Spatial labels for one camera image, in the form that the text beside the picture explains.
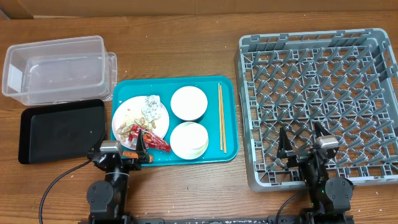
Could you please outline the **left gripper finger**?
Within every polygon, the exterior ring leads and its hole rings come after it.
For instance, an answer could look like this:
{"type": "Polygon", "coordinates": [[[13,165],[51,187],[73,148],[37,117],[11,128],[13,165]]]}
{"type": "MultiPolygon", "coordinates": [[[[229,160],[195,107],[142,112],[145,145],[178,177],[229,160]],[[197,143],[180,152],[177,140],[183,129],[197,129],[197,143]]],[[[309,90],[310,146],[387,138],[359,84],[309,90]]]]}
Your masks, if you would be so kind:
{"type": "Polygon", "coordinates": [[[95,137],[95,143],[93,147],[91,148],[92,152],[98,151],[100,149],[100,146],[104,140],[107,140],[107,133],[106,131],[100,132],[97,137],[95,137]]]}
{"type": "Polygon", "coordinates": [[[136,152],[139,159],[148,159],[149,155],[145,146],[142,130],[140,129],[137,135],[136,152]]]}

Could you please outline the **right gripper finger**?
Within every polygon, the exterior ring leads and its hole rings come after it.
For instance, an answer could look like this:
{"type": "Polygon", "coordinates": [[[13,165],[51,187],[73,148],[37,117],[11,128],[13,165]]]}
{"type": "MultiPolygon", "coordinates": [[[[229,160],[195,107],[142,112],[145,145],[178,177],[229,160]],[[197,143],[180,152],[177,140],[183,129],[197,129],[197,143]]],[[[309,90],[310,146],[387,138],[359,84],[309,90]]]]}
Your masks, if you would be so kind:
{"type": "Polygon", "coordinates": [[[277,149],[277,157],[279,159],[286,159],[292,157],[293,155],[294,151],[292,149],[290,140],[285,132],[285,128],[281,127],[279,129],[279,145],[277,149]]]}
{"type": "Polygon", "coordinates": [[[322,137],[322,136],[328,136],[330,133],[328,130],[325,129],[325,127],[318,121],[316,121],[313,125],[314,130],[315,130],[315,136],[316,138],[322,137]]]}

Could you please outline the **red snack wrapper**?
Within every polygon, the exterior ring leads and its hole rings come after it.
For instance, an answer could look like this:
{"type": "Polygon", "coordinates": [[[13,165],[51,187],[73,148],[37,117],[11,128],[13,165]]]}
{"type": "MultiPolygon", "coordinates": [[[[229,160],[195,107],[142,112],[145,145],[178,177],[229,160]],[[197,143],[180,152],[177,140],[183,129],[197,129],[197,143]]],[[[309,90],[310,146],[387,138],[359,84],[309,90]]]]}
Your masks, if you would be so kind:
{"type": "Polygon", "coordinates": [[[127,142],[132,150],[136,149],[139,132],[142,133],[144,144],[147,149],[158,149],[160,151],[170,152],[171,147],[160,137],[152,132],[142,129],[140,126],[134,124],[129,133],[127,142]]]}

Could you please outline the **white dinner plate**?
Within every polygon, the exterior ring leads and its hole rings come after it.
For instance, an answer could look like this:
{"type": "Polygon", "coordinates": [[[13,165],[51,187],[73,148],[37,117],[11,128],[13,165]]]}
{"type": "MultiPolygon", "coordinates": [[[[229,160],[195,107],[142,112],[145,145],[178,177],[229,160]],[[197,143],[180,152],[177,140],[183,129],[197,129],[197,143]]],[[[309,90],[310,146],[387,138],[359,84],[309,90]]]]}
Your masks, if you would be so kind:
{"type": "MultiPolygon", "coordinates": [[[[144,117],[144,115],[141,113],[141,108],[144,105],[144,97],[145,96],[135,96],[126,100],[125,102],[119,105],[119,107],[116,109],[116,111],[113,114],[112,123],[111,123],[113,135],[116,138],[116,140],[120,141],[120,143],[128,149],[131,149],[129,143],[122,142],[119,135],[116,134],[116,130],[125,121],[126,118],[144,117]]],[[[163,104],[161,109],[161,117],[158,120],[155,120],[154,122],[156,128],[150,132],[163,139],[167,134],[170,123],[169,113],[167,112],[166,107],[163,104]]]]}

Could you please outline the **foil ball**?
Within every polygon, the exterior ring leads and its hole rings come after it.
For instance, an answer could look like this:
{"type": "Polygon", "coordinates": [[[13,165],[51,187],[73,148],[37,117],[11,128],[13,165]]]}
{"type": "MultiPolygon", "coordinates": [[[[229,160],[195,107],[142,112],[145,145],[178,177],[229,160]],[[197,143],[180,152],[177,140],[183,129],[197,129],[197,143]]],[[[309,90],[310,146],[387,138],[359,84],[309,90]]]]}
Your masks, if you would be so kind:
{"type": "Polygon", "coordinates": [[[160,96],[150,95],[144,97],[144,105],[141,108],[141,113],[148,122],[158,120],[161,117],[161,109],[160,96]]]}

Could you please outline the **white bowl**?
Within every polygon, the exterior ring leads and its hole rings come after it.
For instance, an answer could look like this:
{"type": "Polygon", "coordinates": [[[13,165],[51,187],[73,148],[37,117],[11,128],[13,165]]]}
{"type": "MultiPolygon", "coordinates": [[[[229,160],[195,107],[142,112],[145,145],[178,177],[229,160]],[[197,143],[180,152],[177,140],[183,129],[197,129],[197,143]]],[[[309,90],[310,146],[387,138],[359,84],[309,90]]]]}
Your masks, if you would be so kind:
{"type": "Polygon", "coordinates": [[[194,160],[207,150],[209,135],[206,128],[195,122],[179,124],[170,135],[173,153],[184,160],[194,160]]]}

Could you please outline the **wooden chopstick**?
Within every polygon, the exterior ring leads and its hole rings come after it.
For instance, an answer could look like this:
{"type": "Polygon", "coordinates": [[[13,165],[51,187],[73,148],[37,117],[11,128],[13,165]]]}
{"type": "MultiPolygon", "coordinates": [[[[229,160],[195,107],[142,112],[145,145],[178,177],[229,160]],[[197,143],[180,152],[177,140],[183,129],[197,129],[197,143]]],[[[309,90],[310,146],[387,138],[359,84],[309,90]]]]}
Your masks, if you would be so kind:
{"type": "Polygon", "coordinates": [[[223,105],[223,89],[221,86],[221,106],[222,106],[222,119],[223,119],[223,152],[226,154],[227,153],[227,148],[226,148],[226,130],[225,130],[225,121],[224,121],[224,105],[223,105]]]}
{"type": "Polygon", "coordinates": [[[223,151],[223,119],[222,119],[222,106],[221,106],[221,85],[218,84],[218,108],[219,108],[219,126],[220,126],[220,150],[223,151]]]}

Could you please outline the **pink bowl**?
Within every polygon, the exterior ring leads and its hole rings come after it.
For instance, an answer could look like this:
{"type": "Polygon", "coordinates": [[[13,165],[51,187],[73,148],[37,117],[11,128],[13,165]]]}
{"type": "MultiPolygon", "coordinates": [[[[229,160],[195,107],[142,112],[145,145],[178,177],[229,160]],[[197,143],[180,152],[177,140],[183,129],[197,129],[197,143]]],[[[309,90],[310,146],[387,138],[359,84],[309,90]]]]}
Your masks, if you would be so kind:
{"type": "Polygon", "coordinates": [[[184,121],[194,121],[204,115],[208,99],[201,89],[184,86],[172,95],[170,107],[176,117],[184,121]]]}

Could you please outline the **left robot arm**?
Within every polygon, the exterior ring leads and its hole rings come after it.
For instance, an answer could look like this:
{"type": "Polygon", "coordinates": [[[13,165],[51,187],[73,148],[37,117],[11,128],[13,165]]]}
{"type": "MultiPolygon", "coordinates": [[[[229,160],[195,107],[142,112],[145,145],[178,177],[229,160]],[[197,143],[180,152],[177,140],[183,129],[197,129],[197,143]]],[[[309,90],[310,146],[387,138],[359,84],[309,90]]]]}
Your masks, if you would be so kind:
{"type": "Polygon", "coordinates": [[[141,131],[134,151],[136,155],[124,158],[123,152],[119,141],[103,141],[90,156],[95,167],[105,172],[104,180],[92,184],[86,193],[90,223],[134,223],[132,215],[125,212],[129,173],[141,170],[142,164],[150,161],[141,131]]]}

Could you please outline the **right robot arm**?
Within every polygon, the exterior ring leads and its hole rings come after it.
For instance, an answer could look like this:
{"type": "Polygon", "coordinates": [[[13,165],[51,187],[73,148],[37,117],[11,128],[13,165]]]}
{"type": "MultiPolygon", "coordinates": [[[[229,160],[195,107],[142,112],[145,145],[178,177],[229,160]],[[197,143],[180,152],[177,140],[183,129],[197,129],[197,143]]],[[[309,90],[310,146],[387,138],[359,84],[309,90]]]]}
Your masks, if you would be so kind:
{"type": "Polygon", "coordinates": [[[298,167],[306,189],[282,204],[275,216],[275,222],[282,220],[280,214],[287,204],[307,192],[312,206],[301,209],[294,218],[294,223],[353,223],[353,217],[347,217],[345,212],[351,209],[354,184],[344,177],[330,178],[326,170],[326,163],[339,150],[339,142],[319,122],[314,124],[314,128],[315,143],[309,150],[301,152],[292,149],[285,129],[280,128],[277,157],[287,159],[288,168],[298,167]]]}

